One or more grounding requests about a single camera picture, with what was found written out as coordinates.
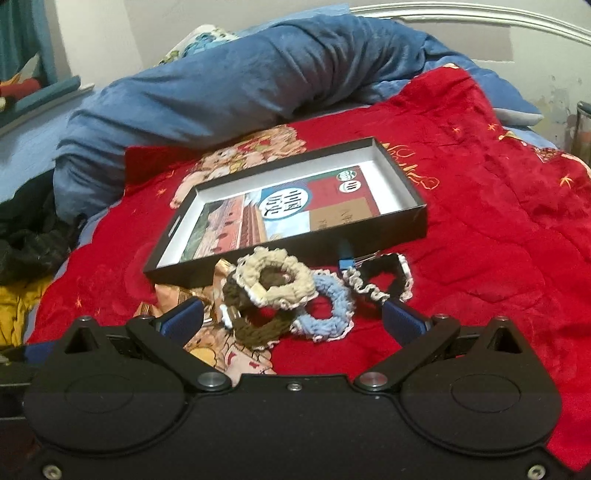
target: red object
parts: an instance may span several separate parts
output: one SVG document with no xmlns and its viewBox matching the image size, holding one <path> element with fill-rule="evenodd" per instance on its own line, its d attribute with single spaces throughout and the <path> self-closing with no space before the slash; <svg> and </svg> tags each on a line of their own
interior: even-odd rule
<svg viewBox="0 0 591 480">
<path fill-rule="evenodd" d="M 562 394 L 550 449 L 572 468 L 588 462 L 589 170 L 561 152 L 539 152 L 506 136 L 472 78 L 449 67 L 413 79 L 387 102 L 293 127 L 308 150 L 368 136 L 385 144 L 428 203 L 426 239 L 394 249 L 407 256 L 414 274 L 410 305 L 469 325 L 510 317 Z M 140 301 L 155 301 L 141 271 L 173 215 L 168 204 L 193 156 L 178 148 L 128 150 L 123 201 L 48 288 L 32 341 L 59 337 L 83 314 L 121 325 Z M 311 312 L 323 316 L 314 309 L 325 310 L 326 302 L 314 303 Z M 358 302 L 355 328 L 344 340 L 287 338 L 273 350 L 272 362 L 280 374 L 354 377 L 397 349 L 379 313 Z"/>
<path fill-rule="evenodd" d="M 41 83 L 39 83 L 39 80 L 27 79 L 22 83 L 0 87 L 0 97 L 13 97 L 16 101 L 19 101 L 40 89 Z"/>
</svg>

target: teal curtain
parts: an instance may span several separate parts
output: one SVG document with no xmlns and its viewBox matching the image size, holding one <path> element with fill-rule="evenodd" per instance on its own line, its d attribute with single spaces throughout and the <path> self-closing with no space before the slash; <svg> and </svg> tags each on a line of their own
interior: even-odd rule
<svg viewBox="0 0 591 480">
<path fill-rule="evenodd" d="M 43 84 L 57 81 L 44 0 L 0 0 L 0 80 L 18 73 L 39 54 L 37 77 Z"/>
</svg>

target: blue scrunchie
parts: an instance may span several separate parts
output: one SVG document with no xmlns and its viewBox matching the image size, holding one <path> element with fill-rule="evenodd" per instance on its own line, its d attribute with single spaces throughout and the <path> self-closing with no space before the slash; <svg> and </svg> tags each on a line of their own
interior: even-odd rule
<svg viewBox="0 0 591 480">
<path fill-rule="evenodd" d="M 314 283 L 318 293 L 326 296 L 333 304 L 332 317 L 319 320 L 310 315 L 304 307 L 296 310 L 292 332 L 321 340 L 338 340 L 353 328 L 354 303 L 350 299 L 349 289 L 330 273 L 314 273 Z"/>
</svg>

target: black box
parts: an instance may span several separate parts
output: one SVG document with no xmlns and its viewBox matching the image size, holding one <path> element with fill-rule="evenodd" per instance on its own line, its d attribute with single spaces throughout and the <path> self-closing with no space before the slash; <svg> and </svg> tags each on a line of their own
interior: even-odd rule
<svg viewBox="0 0 591 480">
<path fill-rule="evenodd" d="M 342 201 L 331 203 L 337 196 Z M 281 233 L 269 235 L 274 229 Z M 235 263 L 255 245 L 285 248 L 310 267 L 336 267 L 426 234 L 427 205 L 382 145 L 364 138 L 194 187 L 144 273 L 159 284 L 204 287 L 221 258 Z"/>
</svg>

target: yellow clothing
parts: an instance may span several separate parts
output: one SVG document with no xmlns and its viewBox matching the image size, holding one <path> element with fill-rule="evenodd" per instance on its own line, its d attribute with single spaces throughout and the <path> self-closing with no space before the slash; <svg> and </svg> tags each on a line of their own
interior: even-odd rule
<svg viewBox="0 0 591 480">
<path fill-rule="evenodd" d="M 22 345 L 25 317 L 39 302 L 52 277 L 0 286 L 0 346 Z"/>
</svg>

